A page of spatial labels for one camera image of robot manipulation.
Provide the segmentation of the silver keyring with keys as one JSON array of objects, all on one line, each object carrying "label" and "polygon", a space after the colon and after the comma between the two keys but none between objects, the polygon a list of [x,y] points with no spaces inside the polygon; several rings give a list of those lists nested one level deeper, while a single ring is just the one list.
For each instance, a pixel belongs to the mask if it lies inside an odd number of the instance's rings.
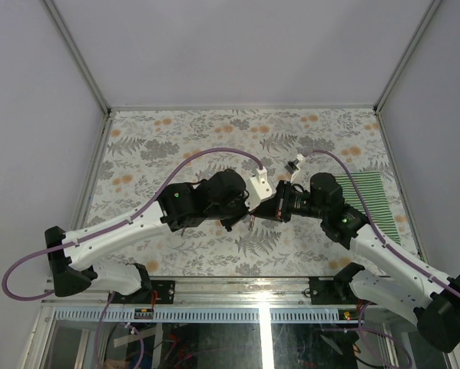
[{"label": "silver keyring with keys", "polygon": [[248,224],[248,230],[249,230],[249,231],[252,231],[252,230],[253,230],[253,227],[254,227],[254,225],[255,225],[255,221],[256,221],[255,216],[254,216],[254,215],[251,215],[251,216],[249,217],[249,224]]}]

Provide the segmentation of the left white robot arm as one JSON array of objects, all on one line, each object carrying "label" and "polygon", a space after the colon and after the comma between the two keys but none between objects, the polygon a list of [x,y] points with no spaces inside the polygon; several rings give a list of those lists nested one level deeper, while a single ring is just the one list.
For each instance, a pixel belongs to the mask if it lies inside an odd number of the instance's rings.
[{"label": "left white robot arm", "polygon": [[137,262],[109,264],[104,257],[147,238],[196,228],[206,220],[228,228],[247,214],[249,196],[243,178],[226,169],[199,182],[165,185],[143,208],[90,228],[49,228],[45,243],[55,295],[70,297],[96,287],[144,303],[152,293],[146,267]]}]

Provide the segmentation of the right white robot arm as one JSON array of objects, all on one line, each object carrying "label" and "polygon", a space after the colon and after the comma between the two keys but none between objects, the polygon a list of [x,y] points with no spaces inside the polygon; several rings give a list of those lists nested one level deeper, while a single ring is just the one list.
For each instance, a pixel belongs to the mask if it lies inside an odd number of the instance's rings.
[{"label": "right white robot arm", "polygon": [[368,259],[388,276],[384,281],[361,265],[348,264],[335,276],[333,290],[339,301],[348,304],[358,298],[386,308],[415,325],[441,352],[450,353],[460,344],[460,275],[453,278],[393,242],[345,201],[333,175],[312,176],[308,191],[280,181],[276,194],[254,215],[280,222],[294,215],[319,219],[331,241]]}]

